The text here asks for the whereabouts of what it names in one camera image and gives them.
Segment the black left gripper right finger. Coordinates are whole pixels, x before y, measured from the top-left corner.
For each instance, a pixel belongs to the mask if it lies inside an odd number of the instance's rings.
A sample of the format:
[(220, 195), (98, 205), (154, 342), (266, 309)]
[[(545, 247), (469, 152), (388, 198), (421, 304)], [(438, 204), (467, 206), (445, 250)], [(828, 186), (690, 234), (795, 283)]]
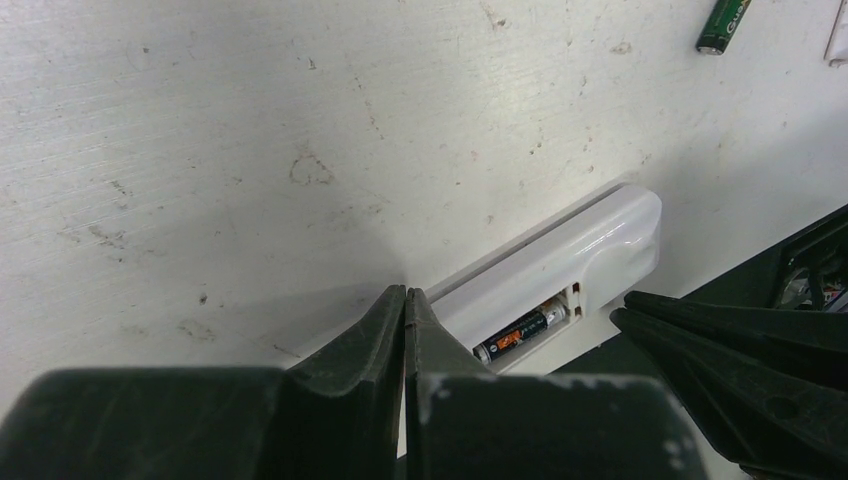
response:
[(408, 291), (410, 479), (703, 479), (680, 404), (641, 375), (496, 375)]

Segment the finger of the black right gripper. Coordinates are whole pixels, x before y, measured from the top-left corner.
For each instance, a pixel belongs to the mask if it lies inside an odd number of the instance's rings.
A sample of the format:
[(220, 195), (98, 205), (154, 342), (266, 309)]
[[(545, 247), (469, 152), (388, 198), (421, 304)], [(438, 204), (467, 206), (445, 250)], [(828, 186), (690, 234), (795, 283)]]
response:
[(713, 305), (634, 291), (625, 310), (716, 342), (818, 386), (847, 389), (847, 315)]
[(846, 478), (847, 389), (774, 371), (625, 308), (611, 319), (654, 363), (723, 457), (780, 479)]

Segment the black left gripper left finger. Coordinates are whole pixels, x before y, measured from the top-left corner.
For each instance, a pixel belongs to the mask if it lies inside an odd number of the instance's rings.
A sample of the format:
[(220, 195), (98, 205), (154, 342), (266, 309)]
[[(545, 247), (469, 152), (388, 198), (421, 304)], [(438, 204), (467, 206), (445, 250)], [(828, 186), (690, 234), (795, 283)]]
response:
[(67, 369), (1, 425), (5, 479), (389, 479), (406, 290), (291, 369)]

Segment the black orange AAA battery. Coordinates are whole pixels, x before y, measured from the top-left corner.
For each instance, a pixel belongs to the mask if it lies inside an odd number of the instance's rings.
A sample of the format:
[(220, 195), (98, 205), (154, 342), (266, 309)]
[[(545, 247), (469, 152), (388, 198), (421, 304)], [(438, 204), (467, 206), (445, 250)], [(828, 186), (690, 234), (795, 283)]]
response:
[(491, 364), (552, 325), (569, 319), (567, 304), (562, 298), (553, 297), (475, 346), (472, 353), (483, 364)]

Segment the white remote control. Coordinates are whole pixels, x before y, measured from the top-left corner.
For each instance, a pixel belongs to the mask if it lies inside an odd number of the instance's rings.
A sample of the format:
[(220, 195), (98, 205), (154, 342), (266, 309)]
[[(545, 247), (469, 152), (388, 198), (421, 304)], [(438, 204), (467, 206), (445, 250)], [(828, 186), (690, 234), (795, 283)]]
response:
[(519, 372), (532, 354), (568, 330), (596, 322), (611, 302), (654, 271), (661, 216), (662, 201), (656, 193), (635, 185), (616, 187), (472, 274), (436, 299), (433, 311), (473, 355), (475, 346), (525, 313), (553, 297), (562, 298), (570, 309), (569, 320), (483, 364), (497, 373)]

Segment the white battery cover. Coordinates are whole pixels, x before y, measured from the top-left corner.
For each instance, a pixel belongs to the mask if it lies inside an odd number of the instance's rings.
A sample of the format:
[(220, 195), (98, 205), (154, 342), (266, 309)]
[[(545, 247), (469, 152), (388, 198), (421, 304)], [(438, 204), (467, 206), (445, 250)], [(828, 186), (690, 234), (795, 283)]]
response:
[(847, 0), (842, 0), (823, 57), (831, 68), (847, 64), (847, 31)]

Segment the green AAA battery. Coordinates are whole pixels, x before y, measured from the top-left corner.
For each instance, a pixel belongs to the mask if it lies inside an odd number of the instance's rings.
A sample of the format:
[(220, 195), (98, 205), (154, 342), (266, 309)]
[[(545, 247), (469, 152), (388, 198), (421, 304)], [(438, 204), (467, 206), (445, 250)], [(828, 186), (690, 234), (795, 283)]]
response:
[(722, 55), (750, 3), (750, 0), (717, 0), (695, 44), (696, 51), (706, 55)]

